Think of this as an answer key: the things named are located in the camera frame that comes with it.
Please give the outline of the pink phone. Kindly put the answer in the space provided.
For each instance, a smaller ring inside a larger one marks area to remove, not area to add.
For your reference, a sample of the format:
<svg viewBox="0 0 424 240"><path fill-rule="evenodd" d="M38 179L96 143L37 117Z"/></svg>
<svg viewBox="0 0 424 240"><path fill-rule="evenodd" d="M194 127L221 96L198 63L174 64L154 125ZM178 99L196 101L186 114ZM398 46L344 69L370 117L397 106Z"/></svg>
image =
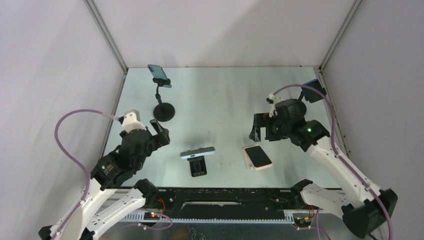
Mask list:
<svg viewBox="0 0 424 240"><path fill-rule="evenodd" d="M259 145L244 147L242 152L246 166L250 170L259 171L273 166L271 159Z"/></svg>

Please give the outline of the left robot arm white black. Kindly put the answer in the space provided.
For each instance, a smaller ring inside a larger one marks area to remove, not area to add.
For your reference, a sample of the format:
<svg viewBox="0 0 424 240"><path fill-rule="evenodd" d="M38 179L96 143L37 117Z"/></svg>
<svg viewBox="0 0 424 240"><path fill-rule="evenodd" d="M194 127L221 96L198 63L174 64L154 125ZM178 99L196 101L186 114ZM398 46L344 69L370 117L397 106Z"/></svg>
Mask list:
<svg viewBox="0 0 424 240"><path fill-rule="evenodd" d="M74 207L56 224L43 226L38 231L42 240L98 240L132 211L156 206L159 190L145 178L138 180L115 203L100 210L125 181L142 169L146 158L171 142L169 130L156 119L150 121L155 135L138 120L120 121L124 127L120 133L121 144L98 160L90 173L88 186Z"/></svg>

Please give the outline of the black round-base phone stand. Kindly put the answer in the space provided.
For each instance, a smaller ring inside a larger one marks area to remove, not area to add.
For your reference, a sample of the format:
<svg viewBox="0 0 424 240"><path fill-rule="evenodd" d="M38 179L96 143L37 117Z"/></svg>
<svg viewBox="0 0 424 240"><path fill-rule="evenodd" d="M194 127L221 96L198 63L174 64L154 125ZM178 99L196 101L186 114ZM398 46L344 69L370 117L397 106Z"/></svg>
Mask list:
<svg viewBox="0 0 424 240"><path fill-rule="evenodd" d="M298 97L298 101L302 102L305 99L305 92L302 90Z"/></svg>

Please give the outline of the light blue phone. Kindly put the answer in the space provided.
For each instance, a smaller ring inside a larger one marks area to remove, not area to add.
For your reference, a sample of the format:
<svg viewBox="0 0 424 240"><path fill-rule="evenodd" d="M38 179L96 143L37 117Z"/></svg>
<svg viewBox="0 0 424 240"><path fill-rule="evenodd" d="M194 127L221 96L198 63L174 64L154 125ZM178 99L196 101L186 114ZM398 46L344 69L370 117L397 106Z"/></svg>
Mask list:
<svg viewBox="0 0 424 240"><path fill-rule="evenodd" d="M213 146L198 148L193 150L187 150L180 153L181 159L191 159L196 157L202 157L207 155L213 155L216 153L216 149Z"/></svg>

